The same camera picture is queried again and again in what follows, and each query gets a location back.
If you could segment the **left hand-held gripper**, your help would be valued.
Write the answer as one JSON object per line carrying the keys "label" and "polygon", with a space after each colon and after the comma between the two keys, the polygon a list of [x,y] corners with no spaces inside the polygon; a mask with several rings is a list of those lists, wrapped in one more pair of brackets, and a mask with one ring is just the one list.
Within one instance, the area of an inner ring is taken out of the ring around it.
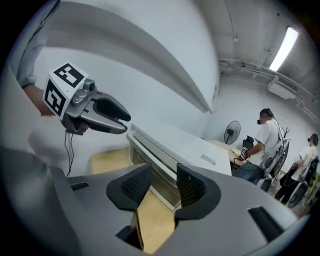
{"label": "left hand-held gripper", "polygon": [[[123,134],[128,128],[120,121],[131,120],[130,113],[118,100],[98,92],[95,81],[72,62],[49,71],[42,99],[71,134],[83,135],[88,128]],[[92,110],[85,112],[90,100]]]}

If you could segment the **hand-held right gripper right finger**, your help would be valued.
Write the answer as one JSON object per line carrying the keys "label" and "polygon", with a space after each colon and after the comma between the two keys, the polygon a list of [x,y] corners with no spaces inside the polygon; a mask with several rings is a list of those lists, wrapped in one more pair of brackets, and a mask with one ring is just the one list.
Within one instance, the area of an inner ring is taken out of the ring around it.
{"label": "hand-held right gripper right finger", "polygon": [[176,221],[200,220],[218,206],[222,192],[214,180],[181,163],[176,174],[181,201],[181,208],[174,213]]}

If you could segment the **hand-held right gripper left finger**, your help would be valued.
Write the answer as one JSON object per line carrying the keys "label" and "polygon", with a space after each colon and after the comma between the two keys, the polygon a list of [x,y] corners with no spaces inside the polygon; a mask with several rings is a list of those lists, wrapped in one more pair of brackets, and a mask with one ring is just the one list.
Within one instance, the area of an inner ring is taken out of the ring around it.
{"label": "hand-held right gripper left finger", "polygon": [[152,181],[152,164],[146,163],[112,180],[106,187],[108,198],[124,211],[135,211],[143,201]]}

